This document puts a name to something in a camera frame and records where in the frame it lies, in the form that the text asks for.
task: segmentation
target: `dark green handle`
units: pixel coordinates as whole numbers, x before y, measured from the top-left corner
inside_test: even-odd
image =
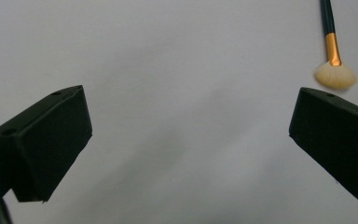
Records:
[[[324,23],[324,35],[335,33],[333,9],[331,8],[330,0],[321,0],[322,20]]]

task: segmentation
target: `white background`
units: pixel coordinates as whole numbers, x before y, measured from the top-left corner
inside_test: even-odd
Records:
[[[358,75],[358,1],[332,5]],[[7,194],[14,222],[358,223],[288,136],[325,61],[317,0],[0,1],[0,125],[82,84],[94,133],[47,203]]]

